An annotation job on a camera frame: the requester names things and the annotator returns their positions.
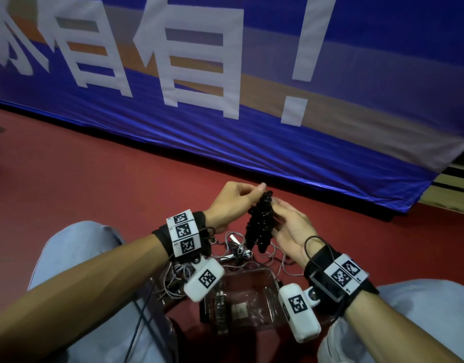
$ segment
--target left hand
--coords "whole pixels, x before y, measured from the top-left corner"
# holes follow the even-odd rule
[[[254,186],[229,181],[208,210],[204,211],[205,225],[222,233],[234,220],[239,219],[265,192],[266,184]]]

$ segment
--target knee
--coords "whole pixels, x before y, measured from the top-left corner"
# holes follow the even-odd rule
[[[93,221],[69,225],[49,239],[47,248],[61,254],[91,258],[122,244],[119,234],[110,226]]]

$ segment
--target right hand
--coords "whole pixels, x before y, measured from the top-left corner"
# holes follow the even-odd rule
[[[317,236],[316,230],[306,215],[281,199],[272,199],[272,209],[278,220],[272,235],[286,255],[304,269],[309,262],[304,242],[308,237]],[[312,238],[307,243],[307,252],[312,257],[324,246],[318,238]]]

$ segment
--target black coiled object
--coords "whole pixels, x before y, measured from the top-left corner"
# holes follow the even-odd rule
[[[274,212],[272,211],[272,191],[265,192],[259,202],[249,209],[251,215],[245,228],[245,245],[252,250],[255,244],[260,253],[264,253],[271,244],[274,228]]]

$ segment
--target leg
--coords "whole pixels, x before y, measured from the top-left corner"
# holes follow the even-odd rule
[[[396,311],[464,360],[464,286],[447,280],[419,279],[379,287],[381,297]],[[321,342],[318,362],[374,360],[344,319]]]
[[[29,289],[53,276],[122,245],[120,235],[109,226],[80,222],[68,226],[47,242],[35,267]],[[55,362],[121,363],[138,322],[143,300],[135,300],[97,329],[75,342]],[[165,362],[171,360],[167,346],[173,336],[165,315],[156,301],[147,306],[128,362]]]

